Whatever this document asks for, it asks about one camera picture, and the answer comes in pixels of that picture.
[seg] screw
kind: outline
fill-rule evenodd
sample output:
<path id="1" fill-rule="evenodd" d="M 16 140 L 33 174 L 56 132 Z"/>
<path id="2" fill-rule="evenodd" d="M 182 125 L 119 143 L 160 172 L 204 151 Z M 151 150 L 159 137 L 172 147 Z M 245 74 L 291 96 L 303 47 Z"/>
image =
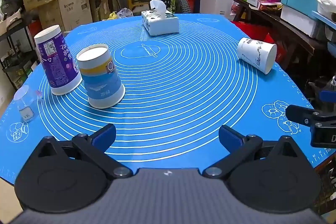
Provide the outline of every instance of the screw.
<path id="1" fill-rule="evenodd" d="M 115 170 L 113 170 L 113 173 L 116 176 L 124 177 L 124 176 L 127 176 L 130 173 L 130 170 L 126 167 L 117 167 L 117 168 L 115 168 Z"/>
<path id="2" fill-rule="evenodd" d="M 209 176 L 219 176 L 222 173 L 222 170 L 217 167 L 209 167 L 205 170 Z"/>

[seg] concentric circle pattern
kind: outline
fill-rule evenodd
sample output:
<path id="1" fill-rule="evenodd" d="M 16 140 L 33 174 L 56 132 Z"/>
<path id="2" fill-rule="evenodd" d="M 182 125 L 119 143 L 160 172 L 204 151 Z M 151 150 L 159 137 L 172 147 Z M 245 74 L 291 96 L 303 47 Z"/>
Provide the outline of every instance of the concentric circle pattern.
<path id="1" fill-rule="evenodd" d="M 159 37 L 149 37 L 140 21 L 119 24 L 71 45 L 72 55 L 97 43 L 111 50 L 124 99 L 113 108 L 94 109 L 83 83 L 54 96 L 44 76 L 41 119 L 58 140 L 113 123 L 117 138 L 107 153 L 121 162 L 168 159 L 206 146 L 222 124 L 240 120 L 257 90 L 258 73 L 240 65 L 238 42 L 199 21 L 180 20 L 178 34 Z"/>

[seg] bicycle tire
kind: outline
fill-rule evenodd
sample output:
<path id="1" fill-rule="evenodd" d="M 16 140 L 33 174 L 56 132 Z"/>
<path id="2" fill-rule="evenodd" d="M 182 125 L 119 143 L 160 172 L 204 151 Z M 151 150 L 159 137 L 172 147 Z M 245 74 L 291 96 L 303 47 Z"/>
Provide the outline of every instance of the bicycle tire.
<path id="1" fill-rule="evenodd" d="M 191 9 L 187 0 L 175 0 L 176 14 L 191 14 Z"/>

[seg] yellow and blue paper cup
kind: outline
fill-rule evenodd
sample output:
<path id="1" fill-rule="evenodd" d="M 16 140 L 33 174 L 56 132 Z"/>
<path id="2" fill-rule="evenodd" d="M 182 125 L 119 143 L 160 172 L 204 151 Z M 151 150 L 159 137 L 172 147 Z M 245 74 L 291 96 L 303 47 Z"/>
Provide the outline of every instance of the yellow and blue paper cup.
<path id="1" fill-rule="evenodd" d="M 77 54 L 78 67 L 91 106 L 99 109 L 118 104 L 125 95 L 106 44 L 91 45 Z"/>

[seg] floor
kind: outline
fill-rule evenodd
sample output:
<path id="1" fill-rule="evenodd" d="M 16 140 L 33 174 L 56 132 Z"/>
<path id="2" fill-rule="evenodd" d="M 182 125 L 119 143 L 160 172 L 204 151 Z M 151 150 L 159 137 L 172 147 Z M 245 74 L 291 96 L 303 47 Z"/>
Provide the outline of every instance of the floor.
<path id="1" fill-rule="evenodd" d="M 0 107 L 0 117 L 5 112 L 12 98 L 8 98 Z M 0 220 L 6 224 L 22 212 L 14 187 L 0 178 Z"/>

